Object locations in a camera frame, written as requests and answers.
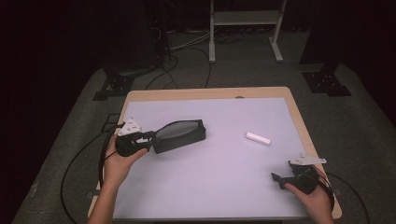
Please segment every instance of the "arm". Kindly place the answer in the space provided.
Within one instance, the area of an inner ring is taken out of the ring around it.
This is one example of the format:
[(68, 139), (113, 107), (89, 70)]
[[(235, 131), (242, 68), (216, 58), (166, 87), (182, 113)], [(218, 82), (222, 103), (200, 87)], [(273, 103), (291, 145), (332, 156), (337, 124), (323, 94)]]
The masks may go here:
[[(322, 179), (325, 176), (317, 167), (315, 167), (319, 174), (319, 180), (326, 184), (326, 181)], [(293, 193), (305, 206), (305, 210), (308, 215), (318, 224), (333, 224), (332, 209), (330, 199), (323, 188), (317, 186), (314, 191), (308, 195), (299, 191), (292, 184), (285, 184), (285, 188)]]
[[(106, 156), (116, 151), (116, 139), (116, 135), (110, 138)], [(96, 204), (92, 209), (88, 223), (111, 223), (119, 187), (128, 175), (132, 164), (146, 153), (146, 149), (141, 149), (130, 157), (122, 157), (118, 153), (115, 153), (107, 158), (104, 167), (104, 183)]]

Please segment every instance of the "white chalk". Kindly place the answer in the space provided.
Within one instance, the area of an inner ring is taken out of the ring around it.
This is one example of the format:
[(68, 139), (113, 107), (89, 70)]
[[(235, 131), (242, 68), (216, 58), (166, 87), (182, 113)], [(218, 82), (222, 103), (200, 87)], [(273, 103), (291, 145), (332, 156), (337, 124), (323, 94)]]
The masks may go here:
[(247, 138), (266, 146), (269, 146), (271, 144), (271, 140), (269, 140), (268, 138), (264, 138), (254, 133), (247, 133)]

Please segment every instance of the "human hand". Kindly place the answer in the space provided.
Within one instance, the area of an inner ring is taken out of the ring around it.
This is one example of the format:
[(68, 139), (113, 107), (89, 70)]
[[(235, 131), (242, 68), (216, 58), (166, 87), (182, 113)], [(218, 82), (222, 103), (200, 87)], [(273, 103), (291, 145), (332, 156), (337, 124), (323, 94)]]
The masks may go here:
[[(326, 185), (326, 180), (323, 179), (325, 174), (323, 174), (316, 166), (314, 166), (314, 168), (319, 174), (319, 181)], [(285, 188), (293, 193), (304, 204), (306, 212), (316, 223), (334, 223), (329, 196), (321, 186), (317, 186), (314, 191), (308, 195), (301, 192), (290, 183), (285, 184)]]
[(132, 164), (148, 152), (143, 148), (129, 157), (122, 157), (116, 152), (116, 140), (117, 136), (115, 134), (111, 136), (106, 150), (106, 158), (108, 158), (105, 160), (104, 165), (104, 185), (112, 189), (118, 189), (120, 187), (121, 183), (129, 174)]

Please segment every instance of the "wire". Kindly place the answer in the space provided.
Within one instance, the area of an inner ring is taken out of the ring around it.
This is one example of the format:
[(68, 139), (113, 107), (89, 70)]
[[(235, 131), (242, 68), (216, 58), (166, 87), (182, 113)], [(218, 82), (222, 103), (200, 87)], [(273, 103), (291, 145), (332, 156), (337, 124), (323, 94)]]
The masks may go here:
[(61, 202), (62, 202), (62, 207), (64, 208), (64, 211), (66, 213), (66, 215), (69, 217), (69, 219), (75, 223), (78, 224), (73, 217), (71, 216), (70, 212), (67, 210), (66, 204), (64, 202), (64, 181), (66, 179), (67, 173), (69, 172), (70, 167), (72, 166), (73, 162), (76, 160), (76, 158), (81, 154), (81, 152), (83, 152), (93, 141), (95, 141), (96, 139), (98, 139), (100, 136), (102, 136), (102, 134), (107, 133), (110, 129), (107, 129), (101, 133), (99, 133), (98, 135), (96, 135), (91, 141), (89, 141), (77, 154), (76, 156), (73, 158), (73, 160), (70, 161), (69, 165), (66, 168), (66, 171), (64, 172), (64, 176), (62, 178), (62, 182), (61, 182)]
[(329, 176), (332, 176), (332, 177), (337, 178), (338, 180), (340, 180), (341, 182), (343, 182), (344, 184), (346, 184), (346, 185), (353, 191), (353, 193), (356, 195), (356, 197), (358, 197), (359, 201), (361, 202), (361, 206), (363, 207), (363, 210), (364, 210), (364, 215), (366, 216), (367, 224), (370, 224), (370, 223), (371, 223), (371, 220), (370, 220), (369, 212), (368, 212), (368, 210), (367, 210), (366, 205), (364, 204), (363, 199), (362, 199), (361, 196), (359, 195), (359, 193), (358, 193), (349, 183), (347, 183), (343, 178), (341, 178), (340, 176), (334, 175), (334, 174), (329, 173), (329, 172), (326, 172), (326, 175), (329, 175)]
[(202, 35), (202, 36), (200, 36), (200, 37), (198, 37), (198, 38), (195, 38), (195, 39), (193, 39), (192, 41), (190, 41), (190, 42), (188, 42), (188, 43), (186, 43), (186, 44), (183, 44), (183, 45), (180, 45), (180, 46), (177, 46), (177, 47), (172, 47), (172, 48), (170, 48), (170, 50), (183, 49), (183, 48), (186, 48), (186, 47), (188, 47), (188, 46), (198, 44), (198, 43), (200, 43), (200, 42), (205, 41), (206, 39), (208, 39), (208, 38), (209, 38), (209, 34), (210, 34), (209, 31), (205, 31), (205, 34), (204, 34), (204, 35)]
[(177, 86), (175, 80), (173, 79), (172, 75), (169, 73), (170, 71), (166, 70), (166, 69), (163, 67), (163, 64), (162, 64), (162, 68), (163, 68), (163, 71), (165, 71), (165, 72), (169, 75), (169, 77), (172, 79), (172, 81), (171, 81), (170, 83), (173, 82), (173, 83), (175, 84), (175, 86), (176, 86), (176, 89), (178, 89), (178, 86)]
[(239, 35), (241, 35), (241, 37), (238, 37), (237, 35), (229, 35), (229, 34), (221, 33), (216, 36), (215, 41), (217, 44), (231, 45), (245, 39), (245, 35), (243, 33)]
[(174, 65), (171, 69), (165, 70), (165, 72), (159, 74), (159, 75), (156, 76), (154, 79), (152, 79), (152, 80), (150, 81), (150, 83), (146, 86), (145, 90), (148, 90), (148, 89), (149, 89), (149, 86), (150, 86), (157, 78), (159, 78), (159, 77), (161, 77), (161, 76), (163, 76), (163, 75), (165, 75), (165, 74), (169, 74), (170, 71), (172, 71), (172, 70), (174, 70), (174, 69), (176, 68), (176, 66), (178, 65), (178, 58), (177, 58), (176, 56), (172, 55), (172, 54), (169, 54), (169, 55), (170, 55), (171, 57), (173, 57), (174, 59), (176, 59), (175, 65)]
[(105, 160), (107, 160), (109, 157), (111, 157), (112, 155), (116, 154), (117, 151), (113, 151), (110, 155), (105, 157)]
[(107, 159), (107, 158), (105, 158), (105, 155), (106, 155), (106, 151), (107, 151), (108, 142), (110, 141), (111, 135), (120, 126), (122, 126), (122, 125), (116, 125), (116, 126), (113, 126), (108, 129), (106, 140), (102, 146), (102, 152), (101, 152), (101, 156), (99, 158), (99, 165), (98, 165), (98, 180), (99, 180), (100, 187), (102, 187), (102, 185), (103, 185), (103, 166), (105, 164), (105, 160)]
[(173, 82), (173, 81), (170, 81), (168, 84), (164, 85), (164, 86), (163, 86), (163, 90), (167, 90), (166, 88), (167, 88), (168, 86), (170, 86), (172, 83), (174, 83), (174, 82)]
[(324, 179), (324, 181), (326, 181), (327, 185), (329, 186), (329, 188), (331, 189), (332, 186), (330, 185), (329, 181), (327, 181), (326, 177), (324, 177), (323, 175), (318, 175), (320, 177), (322, 177), (322, 179)]
[(157, 43), (157, 42), (161, 39), (161, 36), (162, 36), (161, 30), (158, 29), (157, 27), (150, 27), (150, 30), (156, 30), (156, 31), (158, 31), (158, 37), (157, 37), (157, 39), (154, 40), (154, 38), (151, 38), (152, 41), (153, 41), (154, 43)]
[(208, 72), (208, 75), (207, 75), (207, 78), (206, 78), (206, 82), (205, 82), (205, 89), (206, 89), (206, 88), (207, 88), (207, 83), (209, 82), (210, 75), (211, 75), (211, 72), (212, 72), (212, 64), (209, 62), (209, 56), (207, 56), (207, 53), (204, 52), (202, 49), (198, 49), (198, 48), (184, 48), (184, 49), (195, 49), (195, 50), (199, 50), (199, 51), (201, 51), (201, 52), (206, 56), (207, 61), (208, 61), (208, 64), (209, 64), (209, 72)]

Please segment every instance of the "metal shelf frame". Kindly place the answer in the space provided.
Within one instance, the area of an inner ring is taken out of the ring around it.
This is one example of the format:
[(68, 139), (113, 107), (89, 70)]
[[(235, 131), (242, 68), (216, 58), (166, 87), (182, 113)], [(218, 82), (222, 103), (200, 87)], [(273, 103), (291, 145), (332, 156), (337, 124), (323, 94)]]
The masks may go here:
[(274, 24), (276, 26), (273, 36), (269, 37), (271, 48), (275, 54), (276, 61), (283, 62), (283, 57), (277, 46), (277, 38), (282, 24), (283, 15), (287, 0), (282, 0), (279, 10), (267, 11), (224, 11), (215, 12), (214, 0), (210, 1), (210, 40), (209, 40), (209, 61), (216, 61), (215, 51), (215, 26), (217, 25), (260, 25)]

